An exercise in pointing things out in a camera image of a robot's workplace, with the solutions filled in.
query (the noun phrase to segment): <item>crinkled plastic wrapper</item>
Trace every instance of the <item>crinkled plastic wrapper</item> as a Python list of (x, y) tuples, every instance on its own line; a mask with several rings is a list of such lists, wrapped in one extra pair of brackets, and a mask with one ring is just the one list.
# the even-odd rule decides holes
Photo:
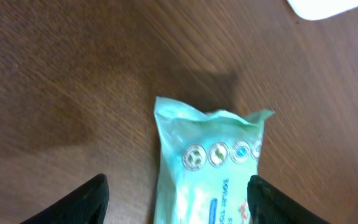
[(248, 224), (247, 184), (273, 112), (202, 113), (158, 97), (154, 115), (161, 141), (154, 223)]

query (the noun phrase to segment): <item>black object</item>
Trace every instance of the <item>black object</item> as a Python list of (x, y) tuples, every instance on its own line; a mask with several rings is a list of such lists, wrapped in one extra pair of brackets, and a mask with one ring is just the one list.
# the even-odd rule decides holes
[(251, 177), (247, 190), (253, 224), (328, 223), (257, 175)]
[(102, 224), (109, 202), (106, 175), (98, 174), (22, 224)]

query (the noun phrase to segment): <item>blue label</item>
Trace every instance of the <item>blue label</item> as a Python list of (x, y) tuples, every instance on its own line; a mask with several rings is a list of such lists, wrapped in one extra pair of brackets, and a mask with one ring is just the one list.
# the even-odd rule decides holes
[(245, 157), (247, 155), (247, 150), (244, 147), (240, 147), (237, 151), (238, 157)]
[(218, 204), (218, 200), (216, 198), (211, 200), (211, 205), (209, 206), (209, 221), (208, 221), (208, 224), (215, 224), (216, 205), (217, 204)]

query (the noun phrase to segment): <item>brown wooden surface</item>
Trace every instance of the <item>brown wooden surface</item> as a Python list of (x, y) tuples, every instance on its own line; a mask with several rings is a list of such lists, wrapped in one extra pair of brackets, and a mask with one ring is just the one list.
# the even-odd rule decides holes
[(151, 222), (156, 95), (275, 110), (260, 175), (358, 223), (358, 9), (304, 21), (273, 0), (0, 1), (0, 223), (100, 172), (105, 223)]

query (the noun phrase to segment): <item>light blue package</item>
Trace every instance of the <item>light blue package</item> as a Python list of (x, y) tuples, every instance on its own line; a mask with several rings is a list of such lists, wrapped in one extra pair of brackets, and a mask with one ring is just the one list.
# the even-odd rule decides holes
[(241, 118), (157, 97), (154, 115), (161, 140), (154, 223), (248, 224), (247, 184), (273, 111)]

